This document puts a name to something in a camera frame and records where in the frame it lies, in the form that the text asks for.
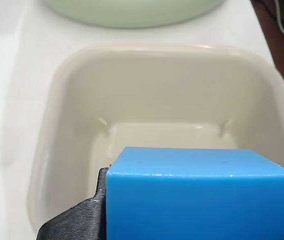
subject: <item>white countertop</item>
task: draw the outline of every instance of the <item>white countertop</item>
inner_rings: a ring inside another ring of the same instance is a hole
[[[35,239],[27,191],[52,76],[74,52],[104,44],[235,46],[273,64],[249,0],[189,22],[109,29],[63,18],[39,0],[0,0],[0,240]]]

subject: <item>blue block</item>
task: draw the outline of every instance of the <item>blue block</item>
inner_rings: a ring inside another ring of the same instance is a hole
[[[251,150],[127,147],[107,240],[284,240],[284,168]]]

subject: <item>green plastic bowl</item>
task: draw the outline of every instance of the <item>green plastic bowl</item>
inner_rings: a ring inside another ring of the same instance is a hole
[[[146,28],[182,22],[224,0],[44,0],[72,19],[113,28]]]

